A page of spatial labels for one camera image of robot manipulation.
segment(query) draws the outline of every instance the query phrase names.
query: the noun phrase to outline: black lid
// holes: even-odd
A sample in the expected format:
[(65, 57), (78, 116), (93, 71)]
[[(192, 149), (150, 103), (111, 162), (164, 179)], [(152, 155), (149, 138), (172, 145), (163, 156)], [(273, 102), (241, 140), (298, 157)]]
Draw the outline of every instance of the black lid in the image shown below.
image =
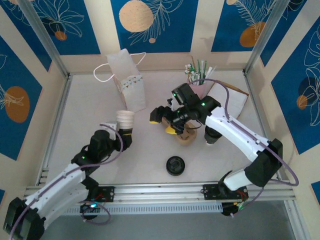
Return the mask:
[(172, 156), (166, 162), (166, 170), (172, 176), (179, 176), (185, 170), (185, 162), (179, 156)]

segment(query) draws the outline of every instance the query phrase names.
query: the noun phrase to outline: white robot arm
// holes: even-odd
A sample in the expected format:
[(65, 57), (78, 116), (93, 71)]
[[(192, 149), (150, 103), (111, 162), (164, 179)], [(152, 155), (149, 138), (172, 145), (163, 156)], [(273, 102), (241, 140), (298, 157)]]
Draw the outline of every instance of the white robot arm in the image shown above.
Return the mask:
[(114, 187), (99, 186), (89, 175), (101, 164), (108, 163), (106, 158), (113, 151), (121, 152), (130, 147), (132, 129), (120, 129), (115, 135), (117, 123), (102, 123), (101, 126), (104, 129), (94, 133), (90, 144), (84, 146), (56, 178), (26, 199), (16, 197), (11, 201), (3, 226), (11, 237), (39, 240), (48, 226), (75, 204), (113, 201)]
[(197, 120), (206, 125), (204, 137), (209, 144), (224, 136), (252, 162), (250, 166), (236, 172), (231, 171), (220, 180), (219, 189), (225, 197), (228, 197), (228, 192), (247, 185), (264, 187), (282, 166), (264, 147), (267, 146), (282, 157), (282, 143), (277, 139), (269, 141), (251, 131), (237, 119), (227, 115), (225, 108), (214, 98), (205, 96), (200, 100), (187, 83), (174, 89), (172, 96), (168, 99), (169, 106), (160, 106), (152, 111), (151, 123), (160, 123), (162, 117), (165, 117), (170, 122), (170, 129), (166, 129), (166, 132), (182, 134), (187, 121)]

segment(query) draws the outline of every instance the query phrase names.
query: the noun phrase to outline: blue wallpaper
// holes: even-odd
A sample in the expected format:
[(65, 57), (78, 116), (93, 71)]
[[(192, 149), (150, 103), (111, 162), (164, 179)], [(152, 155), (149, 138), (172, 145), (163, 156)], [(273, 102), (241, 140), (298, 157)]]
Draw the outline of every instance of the blue wallpaper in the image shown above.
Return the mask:
[(0, 37), (0, 153), (17, 160), (41, 85)]
[(9, 0), (0, 0), (0, 6), (10, 17), (15, 27), (19, 30), (34, 54), (42, 63), (43, 67), (48, 71), (52, 60), (32, 30), (31, 26), (29, 26), (27, 19), (24, 17), (18, 5), (11, 3)]
[(121, 49), (190, 52), (198, 0), (111, 0), (111, 5)]
[(311, 184), (315, 197), (320, 205), (320, 181)]
[(251, 51), (275, 3), (275, 0), (225, 0), (211, 51)]
[(320, 143), (320, 18), (271, 84), (299, 154)]
[(2, 199), (4, 199), (4, 196), (5, 196), (5, 191), (0, 189), (0, 205), (1, 205)]
[(260, 57), (266, 66), (307, 0), (291, 0)]
[[(100, 54), (84, 0), (34, 0), (31, 3), (61, 55)], [(48, 70), (51, 60), (19, 6), (9, 0), (0, 0), (0, 5)]]

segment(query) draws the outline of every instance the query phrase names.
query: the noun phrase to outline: white table surface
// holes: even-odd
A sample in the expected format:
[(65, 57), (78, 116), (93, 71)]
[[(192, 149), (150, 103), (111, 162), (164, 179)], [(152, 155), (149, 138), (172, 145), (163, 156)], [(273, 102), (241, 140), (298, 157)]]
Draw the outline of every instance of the white table surface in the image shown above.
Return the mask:
[[(197, 138), (189, 146), (181, 146), (165, 133), (161, 124), (150, 124), (150, 112), (166, 105), (171, 90), (186, 81), (183, 71), (145, 71), (147, 108), (135, 114), (133, 143), (116, 161), (100, 167), (91, 177), (100, 184), (151, 184), (218, 181), (230, 170), (249, 164), (245, 155), (226, 138), (214, 145), (204, 140), (205, 127), (198, 129)], [(110, 74), (102, 74), (107, 79)], [(232, 84), (248, 92), (241, 71), (216, 71), (214, 79)], [(73, 76), (52, 158), (47, 182), (58, 175), (81, 150), (102, 122), (115, 121), (116, 111), (124, 110), (114, 82), (97, 81), (93, 75)], [(262, 134), (252, 100), (248, 98), (238, 120), (259, 135)], [(185, 161), (180, 176), (167, 173), (166, 162), (172, 156)]]

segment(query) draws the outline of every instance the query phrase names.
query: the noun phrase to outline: stack of paper cups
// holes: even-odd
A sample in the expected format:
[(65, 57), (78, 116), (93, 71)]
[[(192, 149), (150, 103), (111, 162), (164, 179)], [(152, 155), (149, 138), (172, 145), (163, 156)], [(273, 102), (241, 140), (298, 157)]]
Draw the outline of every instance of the stack of paper cups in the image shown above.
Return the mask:
[(116, 121), (118, 122), (119, 129), (132, 129), (134, 127), (135, 113), (133, 111), (117, 111)]

